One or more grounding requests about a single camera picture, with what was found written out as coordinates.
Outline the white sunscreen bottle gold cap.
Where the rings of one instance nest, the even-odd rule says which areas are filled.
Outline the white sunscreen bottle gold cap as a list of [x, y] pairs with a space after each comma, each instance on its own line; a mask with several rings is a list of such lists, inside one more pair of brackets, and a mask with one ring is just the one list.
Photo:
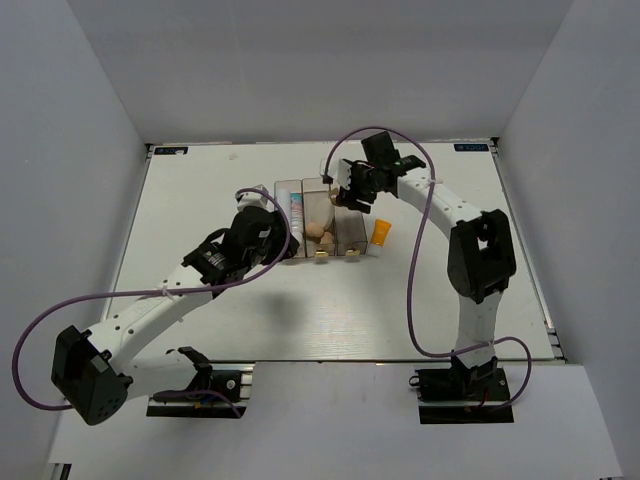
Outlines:
[[341, 189], [339, 187], [332, 188], [329, 190], [329, 193], [328, 193], [329, 200], [334, 207], [342, 206], [342, 203], [340, 200], [340, 191]]

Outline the orange sunscreen tube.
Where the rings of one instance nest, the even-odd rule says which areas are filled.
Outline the orange sunscreen tube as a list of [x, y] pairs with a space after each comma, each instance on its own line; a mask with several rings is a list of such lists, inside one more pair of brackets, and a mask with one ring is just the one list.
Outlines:
[[376, 219], [373, 226], [367, 253], [379, 257], [384, 248], [386, 238], [391, 230], [391, 224], [382, 219]]

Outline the beige makeup sponge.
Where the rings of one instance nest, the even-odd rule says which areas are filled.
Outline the beige makeup sponge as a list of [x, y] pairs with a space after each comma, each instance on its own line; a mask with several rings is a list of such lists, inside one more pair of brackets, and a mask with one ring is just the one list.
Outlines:
[[334, 236], [330, 231], [325, 231], [319, 240], [318, 248], [322, 251], [332, 254], [335, 249]]
[[305, 234], [308, 238], [320, 239], [323, 237], [324, 233], [324, 227], [315, 222], [310, 222], [305, 227]]

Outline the white pink tube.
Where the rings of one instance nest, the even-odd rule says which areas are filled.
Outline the white pink tube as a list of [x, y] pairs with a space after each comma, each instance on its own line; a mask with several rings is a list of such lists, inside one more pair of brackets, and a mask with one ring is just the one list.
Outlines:
[[302, 245], [304, 242], [304, 206], [301, 193], [291, 194], [291, 220], [292, 235]]

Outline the round beige powder puff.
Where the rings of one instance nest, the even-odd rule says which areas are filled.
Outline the round beige powder puff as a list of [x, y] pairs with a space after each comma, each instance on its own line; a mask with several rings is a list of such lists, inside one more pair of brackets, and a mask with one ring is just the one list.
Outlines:
[[321, 224], [328, 230], [334, 220], [334, 206], [327, 196], [317, 196], [311, 199], [309, 207], [309, 221]]

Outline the white spray bottle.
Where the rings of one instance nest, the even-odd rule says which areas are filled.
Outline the white spray bottle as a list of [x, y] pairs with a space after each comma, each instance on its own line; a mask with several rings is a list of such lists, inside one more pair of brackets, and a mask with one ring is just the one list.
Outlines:
[[287, 188], [277, 188], [276, 189], [276, 201], [280, 205], [283, 210], [285, 216], [287, 218], [291, 217], [292, 212], [292, 193]]

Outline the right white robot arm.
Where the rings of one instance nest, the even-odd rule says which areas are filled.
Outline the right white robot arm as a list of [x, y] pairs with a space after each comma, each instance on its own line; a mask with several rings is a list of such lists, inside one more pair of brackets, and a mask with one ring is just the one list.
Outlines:
[[498, 306], [516, 273], [508, 216], [500, 209], [481, 210], [453, 193], [437, 177], [426, 151], [402, 155], [395, 132], [375, 127], [362, 140], [362, 160], [328, 158], [324, 182], [338, 188], [336, 205], [368, 213], [377, 196], [389, 193], [416, 208], [420, 229], [433, 224], [448, 242], [446, 272], [459, 299], [458, 333], [448, 353], [453, 390], [472, 399], [488, 385], [495, 370]]

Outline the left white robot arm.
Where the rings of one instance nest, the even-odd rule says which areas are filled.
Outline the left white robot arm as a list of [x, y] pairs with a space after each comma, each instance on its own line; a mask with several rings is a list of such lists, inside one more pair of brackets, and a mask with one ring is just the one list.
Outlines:
[[211, 387], [208, 358], [194, 348], [171, 349], [152, 361], [139, 355], [187, 314], [247, 283], [253, 268], [291, 258], [297, 247], [282, 207], [243, 207], [230, 227], [187, 254], [159, 289], [137, 295], [126, 309], [85, 331], [63, 330], [54, 349], [54, 385], [91, 426], [139, 396], [228, 403], [226, 394]]

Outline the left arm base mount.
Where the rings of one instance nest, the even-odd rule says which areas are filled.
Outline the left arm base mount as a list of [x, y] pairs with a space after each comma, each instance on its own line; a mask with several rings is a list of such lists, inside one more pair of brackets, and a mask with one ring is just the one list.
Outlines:
[[193, 380], [180, 396], [154, 395], [146, 416], [151, 418], [240, 419], [248, 407], [253, 364], [212, 364], [208, 377]]

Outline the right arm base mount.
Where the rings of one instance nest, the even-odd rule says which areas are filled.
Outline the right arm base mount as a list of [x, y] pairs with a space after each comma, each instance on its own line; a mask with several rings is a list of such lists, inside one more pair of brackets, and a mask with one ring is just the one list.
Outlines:
[[454, 383], [451, 369], [420, 369], [408, 380], [417, 395], [422, 425], [511, 424], [511, 398], [502, 368], [469, 389]]

